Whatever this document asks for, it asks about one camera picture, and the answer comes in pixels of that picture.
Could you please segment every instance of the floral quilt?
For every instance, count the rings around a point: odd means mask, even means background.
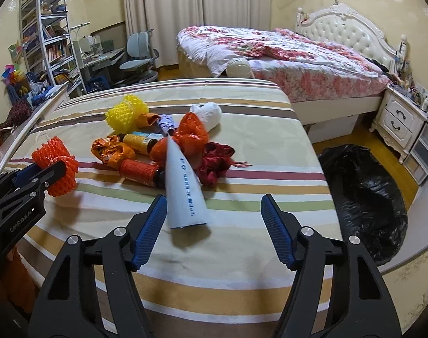
[[[232,58],[246,57],[255,78],[275,82],[293,103],[373,96],[389,83],[379,67],[352,49],[287,29],[192,26],[177,38],[188,58],[214,77]]]

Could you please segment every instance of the drawer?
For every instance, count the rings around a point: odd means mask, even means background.
[[[413,125],[416,124],[417,116],[403,105],[396,96],[391,95],[388,103],[386,104],[386,109],[400,122],[402,122],[406,128],[411,129]]]
[[[378,124],[383,127],[400,146],[405,147],[409,139],[413,135],[400,120],[389,113],[386,109],[383,110]]]

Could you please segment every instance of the drawer handle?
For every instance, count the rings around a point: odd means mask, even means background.
[[[400,131],[400,127],[394,126],[394,121],[391,121],[391,125],[393,125],[393,129],[395,129],[397,131]]]
[[[405,120],[405,119],[406,119],[405,115],[403,114],[403,112],[402,112],[401,110],[396,110],[396,113],[397,113],[397,114],[400,114],[400,113],[402,113],[402,116],[403,116],[403,120]]]

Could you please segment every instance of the wooden floor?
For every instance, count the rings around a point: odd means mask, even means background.
[[[179,79],[180,72],[178,65],[163,66],[159,68],[159,81]],[[387,147],[377,131],[369,133],[363,125],[357,125],[351,135],[334,138],[332,140],[318,142],[313,144],[317,154],[321,153],[326,147],[339,146],[342,144],[358,144],[370,149],[376,159],[384,166],[396,181],[406,209],[409,209],[413,203],[418,186],[408,171],[399,164],[397,153]]]

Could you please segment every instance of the black trash bag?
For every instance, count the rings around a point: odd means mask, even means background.
[[[405,203],[394,179],[370,153],[353,145],[319,156],[344,239],[358,236],[377,265],[399,251],[408,227]]]

